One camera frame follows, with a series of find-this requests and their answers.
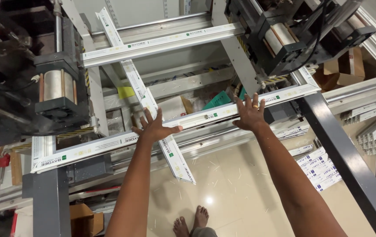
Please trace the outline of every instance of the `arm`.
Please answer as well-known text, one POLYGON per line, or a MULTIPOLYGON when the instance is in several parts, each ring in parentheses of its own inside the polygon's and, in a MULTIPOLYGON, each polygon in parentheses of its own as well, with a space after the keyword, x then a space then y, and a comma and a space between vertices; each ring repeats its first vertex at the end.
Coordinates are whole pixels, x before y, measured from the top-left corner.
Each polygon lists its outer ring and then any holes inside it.
POLYGON ((245 106, 239 98, 236 100, 241 119, 233 124, 252 131, 257 138, 295 235, 346 236, 324 199, 264 121, 265 101, 260 102, 257 110, 257 93, 252 102, 245 96, 245 106))
POLYGON ((150 158, 153 143, 182 131, 182 126, 163 127, 162 111, 159 108, 153 120, 146 108, 145 116, 140 118, 143 130, 132 127, 139 135, 137 147, 129 163, 115 209, 106 230, 106 237, 146 236, 148 198, 150 194, 150 158))

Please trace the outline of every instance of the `tiled floor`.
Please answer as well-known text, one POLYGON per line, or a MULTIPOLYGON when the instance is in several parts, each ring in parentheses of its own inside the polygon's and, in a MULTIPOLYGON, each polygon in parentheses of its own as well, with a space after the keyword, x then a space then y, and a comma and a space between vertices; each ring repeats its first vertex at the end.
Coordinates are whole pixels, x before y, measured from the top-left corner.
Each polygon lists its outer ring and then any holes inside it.
MULTIPOLYGON (((350 137, 370 121, 344 127, 350 137)), ((283 141, 287 149, 312 143, 315 135, 283 141)), ((370 168, 375 157, 363 156, 370 168)), ((175 218, 184 216, 188 228, 197 205, 208 209, 208 226, 219 237, 293 236, 279 196, 257 142, 239 145, 188 162, 197 185, 177 182, 170 170, 151 173, 147 236, 172 237, 175 218)), ((349 236, 375 236, 343 181, 321 193, 349 236)))

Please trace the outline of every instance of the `hand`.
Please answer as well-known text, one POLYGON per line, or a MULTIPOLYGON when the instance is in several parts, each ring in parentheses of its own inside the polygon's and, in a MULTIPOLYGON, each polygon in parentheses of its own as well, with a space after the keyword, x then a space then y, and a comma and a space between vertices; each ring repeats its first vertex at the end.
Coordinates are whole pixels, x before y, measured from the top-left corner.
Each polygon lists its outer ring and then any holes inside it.
POLYGON ((151 117, 150 111, 147 108, 144 108, 144 111, 147 121, 144 119, 144 116, 141 116, 139 119, 143 126, 143 130, 137 127, 132 127, 132 131, 140 136, 139 140, 146 140, 153 143, 162 140, 171 134, 178 133, 183 129, 182 126, 163 127, 161 108, 157 110, 156 119, 151 117))
POLYGON ((238 105, 239 116, 241 118, 241 120, 235 120, 232 122, 235 126, 243 130, 257 132, 260 125, 267 124, 264 121, 264 106, 266 101, 262 99, 260 102, 260 109, 258 109, 259 95, 257 93, 254 93, 254 99, 252 102, 251 97, 245 94, 245 105, 238 97, 235 97, 235 102, 238 105))

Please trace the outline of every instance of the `bare foot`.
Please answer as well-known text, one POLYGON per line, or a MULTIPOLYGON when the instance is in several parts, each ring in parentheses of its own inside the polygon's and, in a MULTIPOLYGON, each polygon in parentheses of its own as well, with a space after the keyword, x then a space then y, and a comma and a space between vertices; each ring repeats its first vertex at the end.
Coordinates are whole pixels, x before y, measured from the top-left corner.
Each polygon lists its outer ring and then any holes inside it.
POLYGON ((179 218, 176 218, 176 221, 173 225, 173 232, 175 232, 176 237, 189 237, 188 226, 183 216, 181 216, 181 220, 179 220, 179 218))
POLYGON ((192 229, 197 227, 206 227, 208 219, 209 213, 207 212, 207 209, 205 207, 198 206, 197 211, 195 212, 194 226, 192 229))

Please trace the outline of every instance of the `yellow sticky note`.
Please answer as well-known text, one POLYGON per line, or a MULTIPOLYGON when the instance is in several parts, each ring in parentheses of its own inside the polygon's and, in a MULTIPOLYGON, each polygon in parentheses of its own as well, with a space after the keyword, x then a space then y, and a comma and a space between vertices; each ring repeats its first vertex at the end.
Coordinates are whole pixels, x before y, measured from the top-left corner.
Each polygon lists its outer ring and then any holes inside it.
POLYGON ((130 86, 118 87, 117 93, 119 94, 119 99, 127 98, 135 95, 134 90, 130 86))

